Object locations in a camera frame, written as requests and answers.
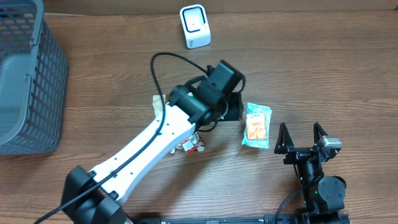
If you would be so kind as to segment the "teal orange snack packet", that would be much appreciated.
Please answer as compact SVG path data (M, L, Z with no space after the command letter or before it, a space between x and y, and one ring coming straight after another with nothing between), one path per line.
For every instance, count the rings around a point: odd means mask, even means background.
M269 131L272 110L268 106L247 104L245 130L242 145L269 149Z

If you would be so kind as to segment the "beige brown snack pouch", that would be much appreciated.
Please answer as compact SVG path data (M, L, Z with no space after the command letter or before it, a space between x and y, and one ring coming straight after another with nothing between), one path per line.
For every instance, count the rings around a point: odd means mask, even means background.
M154 109L155 116L162 114L163 105L164 105L166 99L167 99L166 95L162 95L162 96L154 95L152 97L152 106Z

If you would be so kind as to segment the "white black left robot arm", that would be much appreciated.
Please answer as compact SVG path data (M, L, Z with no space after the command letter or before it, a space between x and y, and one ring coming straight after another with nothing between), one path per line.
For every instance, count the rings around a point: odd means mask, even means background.
M77 166L67 175L62 210L74 223L130 223L123 205L142 178L202 126L242 109L241 92L231 87L176 86L161 114L124 148L89 172Z

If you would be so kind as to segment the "red snack bar packet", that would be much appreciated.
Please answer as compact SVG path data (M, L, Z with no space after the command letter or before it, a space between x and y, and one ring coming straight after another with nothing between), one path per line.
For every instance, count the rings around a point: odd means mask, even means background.
M175 154L177 151L184 151L188 154L193 151L203 152L204 150L204 142L200 139L198 133L194 133L188 139L182 141L180 144L171 149L170 153Z

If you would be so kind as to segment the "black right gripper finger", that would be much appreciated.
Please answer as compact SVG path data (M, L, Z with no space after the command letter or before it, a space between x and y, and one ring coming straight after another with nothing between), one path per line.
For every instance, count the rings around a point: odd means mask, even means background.
M280 123L279 135L275 145L275 154L288 154L294 148L294 143L290 137L289 131L285 123Z
M319 123L313 125L314 144L318 144L319 140L326 136L327 133L323 130Z

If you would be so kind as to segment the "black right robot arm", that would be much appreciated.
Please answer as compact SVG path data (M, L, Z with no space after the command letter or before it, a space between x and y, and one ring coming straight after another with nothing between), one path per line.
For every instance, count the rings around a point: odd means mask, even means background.
M285 123L280 124L274 152L284 155L284 164L292 165L300 188L279 205L274 223L349 223L344 209L346 182L340 176L326 176L322 163L333 159L341 150L338 137L328 135L319 123L313 125L313 146L295 147ZM284 205L296 195L303 195L304 207L294 214L282 216Z

